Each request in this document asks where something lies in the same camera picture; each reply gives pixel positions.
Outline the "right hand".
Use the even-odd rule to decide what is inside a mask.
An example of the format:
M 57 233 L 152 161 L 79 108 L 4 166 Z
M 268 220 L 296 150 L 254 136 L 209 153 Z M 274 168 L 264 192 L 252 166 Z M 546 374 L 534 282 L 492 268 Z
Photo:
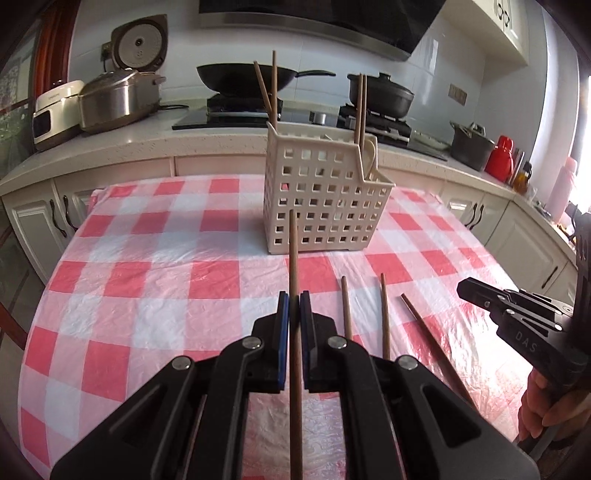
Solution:
M 590 421 L 590 393 L 572 390 L 559 400 L 552 399 L 549 381 L 533 369 L 518 411 L 518 440 L 538 438 L 545 428 L 559 425 L 554 439 L 562 441 L 577 435 Z

